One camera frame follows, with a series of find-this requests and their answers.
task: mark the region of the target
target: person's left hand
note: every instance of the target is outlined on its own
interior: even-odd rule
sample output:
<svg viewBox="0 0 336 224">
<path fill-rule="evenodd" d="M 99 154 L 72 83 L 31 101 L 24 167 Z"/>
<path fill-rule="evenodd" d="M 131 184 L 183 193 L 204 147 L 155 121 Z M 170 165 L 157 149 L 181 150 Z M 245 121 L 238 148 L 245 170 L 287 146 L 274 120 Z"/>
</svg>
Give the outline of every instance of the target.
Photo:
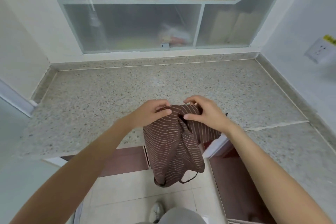
<svg viewBox="0 0 336 224">
<path fill-rule="evenodd" d="M 132 128 L 144 127 L 152 122 L 171 114 L 170 109 L 157 112 L 162 107 L 170 106 L 167 99 L 148 100 L 128 115 Z"/>
</svg>

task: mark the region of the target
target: sneaker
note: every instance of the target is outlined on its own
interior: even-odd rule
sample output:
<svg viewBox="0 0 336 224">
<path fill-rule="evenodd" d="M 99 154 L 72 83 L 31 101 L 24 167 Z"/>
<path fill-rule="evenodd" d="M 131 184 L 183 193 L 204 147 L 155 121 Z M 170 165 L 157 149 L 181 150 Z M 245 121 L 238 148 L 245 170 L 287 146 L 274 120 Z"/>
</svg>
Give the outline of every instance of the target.
<svg viewBox="0 0 336 224">
<path fill-rule="evenodd" d="M 160 202 L 156 202 L 150 210 L 149 222 L 158 223 L 164 214 L 165 210 L 163 208 L 163 205 Z"/>
</svg>

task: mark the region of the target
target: person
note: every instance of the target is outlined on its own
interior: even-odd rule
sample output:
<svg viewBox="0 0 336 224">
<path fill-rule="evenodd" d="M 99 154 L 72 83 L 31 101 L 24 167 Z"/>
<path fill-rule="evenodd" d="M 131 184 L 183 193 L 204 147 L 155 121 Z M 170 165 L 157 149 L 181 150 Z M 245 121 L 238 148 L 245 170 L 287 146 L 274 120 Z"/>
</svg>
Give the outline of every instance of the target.
<svg viewBox="0 0 336 224">
<path fill-rule="evenodd" d="M 239 125 L 222 113 L 211 100 L 192 96 L 184 103 L 199 104 L 201 115 L 186 114 L 224 133 L 244 162 L 260 196 L 279 224 L 331 224 L 332 221 L 309 194 L 269 155 L 249 138 Z M 134 128 L 151 124 L 171 113 L 166 99 L 149 100 L 127 116 L 118 119 L 109 129 L 51 176 L 23 205 L 10 224 L 63 224 L 84 199 L 106 160 L 121 140 Z M 153 206 L 157 223 L 204 223 L 199 215 L 187 209 L 174 208 L 163 214 L 161 205 Z"/>
</svg>

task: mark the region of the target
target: hand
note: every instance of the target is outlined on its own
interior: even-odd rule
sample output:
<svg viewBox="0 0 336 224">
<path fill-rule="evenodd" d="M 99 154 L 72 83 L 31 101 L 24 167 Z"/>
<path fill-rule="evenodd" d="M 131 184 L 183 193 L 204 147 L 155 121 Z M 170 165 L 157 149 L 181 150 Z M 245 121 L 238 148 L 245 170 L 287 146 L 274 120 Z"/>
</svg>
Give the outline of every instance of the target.
<svg viewBox="0 0 336 224">
<path fill-rule="evenodd" d="M 148 100 L 127 117 L 132 128 L 144 127 L 164 116 L 170 115 L 170 109 L 157 112 L 157 110 L 166 106 L 170 106 L 167 99 Z"/>
<path fill-rule="evenodd" d="M 185 120 L 195 120 L 205 125 L 216 129 L 222 133 L 227 133 L 231 124 L 234 124 L 229 118 L 225 116 L 222 110 L 210 99 L 202 96 L 194 95 L 183 101 L 185 104 L 200 105 L 203 109 L 201 115 L 186 114 L 183 118 Z"/>
</svg>

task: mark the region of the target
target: brown cloth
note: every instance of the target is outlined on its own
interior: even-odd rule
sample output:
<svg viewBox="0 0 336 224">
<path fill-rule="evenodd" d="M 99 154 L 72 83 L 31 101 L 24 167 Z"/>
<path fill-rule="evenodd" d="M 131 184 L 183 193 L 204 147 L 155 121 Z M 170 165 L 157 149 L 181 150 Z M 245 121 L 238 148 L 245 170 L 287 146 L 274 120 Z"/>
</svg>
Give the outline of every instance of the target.
<svg viewBox="0 0 336 224">
<path fill-rule="evenodd" d="M 202 114 L 201 107 L 172 105 L 164 109 L 167 108 L 172 110 L 170 115 L 143 128 L 154 182 L 160 187 L 185 183 L 181 179 L 187 170 L 203 173 L 205 165 L 198 145 L 221 136 L 203 123 L 183 119 L 187 113 Z"/>
</svg>

